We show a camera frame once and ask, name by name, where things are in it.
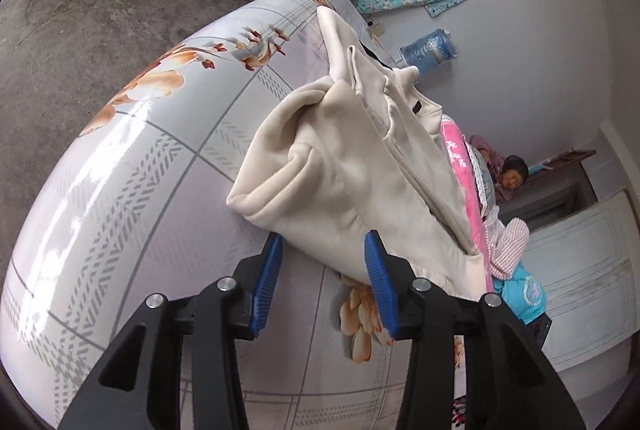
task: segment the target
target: person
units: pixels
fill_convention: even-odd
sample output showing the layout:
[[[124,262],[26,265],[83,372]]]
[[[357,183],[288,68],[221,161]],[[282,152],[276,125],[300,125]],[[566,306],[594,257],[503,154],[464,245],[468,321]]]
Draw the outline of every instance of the person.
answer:
[[[469,138],[469,144],[479,150],[489,168],[494,181],[496,204],[506,203],[511,199],[513,191],[527,181],[529,167],[517,155],[504,158],[477,134]]]

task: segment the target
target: blue water jug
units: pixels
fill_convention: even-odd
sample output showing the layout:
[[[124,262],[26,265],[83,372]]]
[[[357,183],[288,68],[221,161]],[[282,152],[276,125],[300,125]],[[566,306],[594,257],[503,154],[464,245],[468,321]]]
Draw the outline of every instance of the blue water jug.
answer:
[[[451,40],[447,30],[436,30],[429,35],[400,48],[400,54],[407,65],[415,65],[424,75],[435,69],[445,60],[458,56],[458,48]]]

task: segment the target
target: beige sweatshirt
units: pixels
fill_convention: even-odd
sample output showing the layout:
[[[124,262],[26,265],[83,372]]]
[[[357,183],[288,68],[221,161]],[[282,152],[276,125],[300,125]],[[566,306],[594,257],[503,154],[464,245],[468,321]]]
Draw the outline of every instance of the beige sweatshirt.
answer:
[[[333,10],[319,7],[318,19],[329,75],[293,91],[258,128],[227,204],[364,283],[364,235],[376,229],[416,275],[478,299],[483,258],[437,145],[441,107],[414,88],[416,68],[370,59]]]

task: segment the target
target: gray floor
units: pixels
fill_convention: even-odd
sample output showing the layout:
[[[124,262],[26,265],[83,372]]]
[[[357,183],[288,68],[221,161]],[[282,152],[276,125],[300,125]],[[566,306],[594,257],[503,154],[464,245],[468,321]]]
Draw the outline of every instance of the gray floor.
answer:
[[[87,121],[168,48],[250,1],[2,0],[0,284],[38,191]]]

